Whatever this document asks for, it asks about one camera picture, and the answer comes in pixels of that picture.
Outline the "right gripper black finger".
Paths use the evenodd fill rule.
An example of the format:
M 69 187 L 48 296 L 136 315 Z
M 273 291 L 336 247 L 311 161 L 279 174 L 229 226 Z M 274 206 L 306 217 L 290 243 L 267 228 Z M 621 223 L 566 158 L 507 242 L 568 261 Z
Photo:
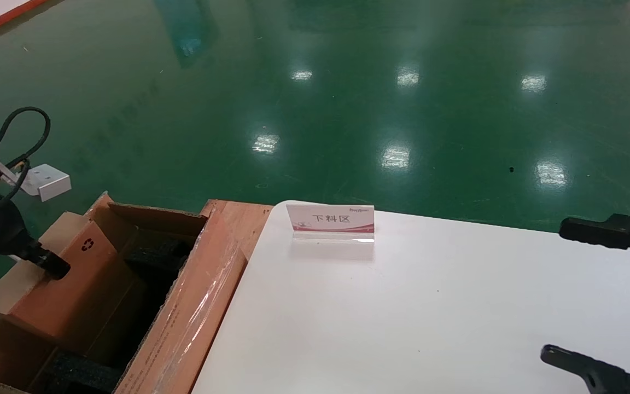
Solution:
M 558 346 L 543 346 L 540 359 L 579 376 L 590 393 L 630 393 L 630 373 L 618 366 Z
M 583 244 L 627 250 L 630 249 L 630 216 L 611 215 L 603 222 L 569 217 L 561 222 L 558 234 L 563 239 Z

